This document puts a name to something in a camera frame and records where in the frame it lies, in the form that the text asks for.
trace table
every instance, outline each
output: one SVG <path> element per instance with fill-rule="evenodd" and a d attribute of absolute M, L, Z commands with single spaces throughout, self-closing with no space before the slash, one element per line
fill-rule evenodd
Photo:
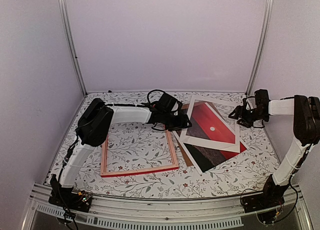
<path fill-rule="evenodd" d="M 232 101 L 238 104 L 241 104 L 242 98 L 245 97 L 243 93 L 170 92 L 170 94 L 184 103 L 190 100 L 192 94 Z M 45 184 L 49 184 L 52 174 L 59 173 L 62 159 L 68 146 L 74 140 L 76 123 L 94 98 L 101 98 L 108 103 L 136 104 L 147 101 L 147 92 L 88 94 L 55 158 Z M 162 149 L 162 145 L 166 141 L 163 138 L 164 134 L 156 131 L 150 133 L 148 125 L 120 123 L 117 126 L 110 126 L 110 133 L 118 136 L 115 139 L 117 147 L 113 148 L 114 156 L 119 159 L 115 163 L 115 167 L 127 167 L 133 160 L 123 157 L 121 154 L 123 150 L 128 150 L 138 157 L 139 149 L 149 149 L 159 152 L 158 158 L 154 159 L 155 161 L 162 161 L 167 158 Z M 249 149 L 203 174 L 199 174 L 193 166 L 186 166 L 177 142 L 174 140 L 179 163 L 178 170 L 101 178 L 101 147 L 97 147 L 81 168 L 74 185 L 77 189 L 95 194 L 157 199 L 221 197 L 240 194 L 246 188 L 261 190 L 266 178 L 278 168 L 278 158 L 264 129 L 240 127 L 240 136 L 249 146 Z"/>

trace empty picture frame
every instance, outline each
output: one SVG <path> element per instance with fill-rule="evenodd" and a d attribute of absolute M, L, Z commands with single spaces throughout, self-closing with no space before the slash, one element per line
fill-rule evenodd
<path fill-rule="evenodd" d="M 201 146 L 201 147 L 205 147 L 205 148 L 240 153 L 239 125 L 237 125 L 235 120 L 232 120 L 232 121 L 230 121 L 230 123 L 232 124 L 232 127 L 233 127 L 232 128 L 229 124 L 227 124 L 225 122 L 225 120 L 220 116 L 220 114 L 218 114 L 208 103 L 216 103 L 216 104 L 232 106 L 232 107 L 236 107 L 237 104 L 233 103 L 233 102 L 229 102 L 229 101 L 223 101 L 223 100 L 212 99 L 212 98 L 203 97 L 203 96 L 192 95 L 191 101 L 189 104 L 189 108 L 187 111 L 187 115 L 188 115 L 189 119 L 192 118 L 194 106 L 196 106 L 196 107 L 200 106 L 199 104 L 197 104 L 198 101 L 203 102 L 202 106 L 205 107 L 205 110 L 210 112 L 211 116 L 215 119 L 215 121 L 219 122 L 220 126 L 224 129 L 226 134 L 233 134 L 234 135 L 234 140 L 233 141 L 217 141 L 217 140 L 211 140 L 211 139 L 205 139 L 205 138 L 191 136 L 192 134 L 188 134 L 188 131 L 192 130 L 192 127 L 191 127 L 191 128 L 183 129 L 181 131 L 179 141 L 181 143 Z M 210 120 L 208 120 L 208 119 L 204 119 L 204 120 L 206 120 L 205 124 L 210 124 Z"/>
<path fill-rule="evenodd" d="M 143 169 L 134 169 L 128 171 L 108 171 L 107 169 L 107 155 L 108 155 L 108 137 L 102 145 L 102 156 L 101 156 L 101 168 L 100 175 L 101 177 L 114 177 L 114 176 L 130 176 L 130 175 L 139 175 L 139 174 L 147 174 L 161 171 L 169 171 L 176 170 L 179 168 L 178 159 L 175 151 L 175 146 L 172 141 L 172 137 L 169 131 L 165 131 L 165 136 L 168 142 L 169 151 L 171 154 L 171 165 L 166 166 L 157 166 L 157 167 L 149 167 Z"/>

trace floral tablecloth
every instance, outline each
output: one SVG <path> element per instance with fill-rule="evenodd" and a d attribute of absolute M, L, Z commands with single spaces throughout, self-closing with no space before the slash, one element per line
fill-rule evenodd
<path fill-rule="evenodd" d="M 192 94 L 232 101 L 241 104 L 243 93 L 171 92 L 184 103 Z M 80 109 L 64 143 L 48 173 L 45 184 L 52 174 L 58 174 L 68 146 L 73 142 L 76 123 L 94 98 L 108 103 L 146 102 L 146 92 L 91 93 Z M 81 168 L 74 183 L 75 188 L 97 194 L 142 198 L 201 198 L 242 193 L 246 188 L 262 189 L 266 178 L 279 166 L 263 129 L 240 127 L 240 136 L 249 149 L 199 174 L 193 166 L 187 167 L 174 136 L 172 139 L 178 158 L 179 169 L 123 177 L 100 177 L 101 147 L 95 148 Z M 110 126 L 108 169 L 125 170 L 151 167 L 170 162 L 168 144 L 163 132 L 153 131 L 141 123 L 119 123 Z"/>

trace ventilation grille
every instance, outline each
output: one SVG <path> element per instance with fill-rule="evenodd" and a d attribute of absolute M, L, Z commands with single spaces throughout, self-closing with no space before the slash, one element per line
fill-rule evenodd
<path fill-rule="evenodd" d="M 65 212 L 58 207 L 51 205 L 49 206 L 42 203 L 38 204 L 37 210 L 60 218 L 64 217 Z M 193 223 L 144 223 L 110 220 L 102 217 L 93 216 L 78 216 L 76 221 L 87 225 L 99 226 L 101 228 L 108 228 L 114 230 L 218 230 L 243 226 L 240 217 L 229 218 L 226 220 Z"/>

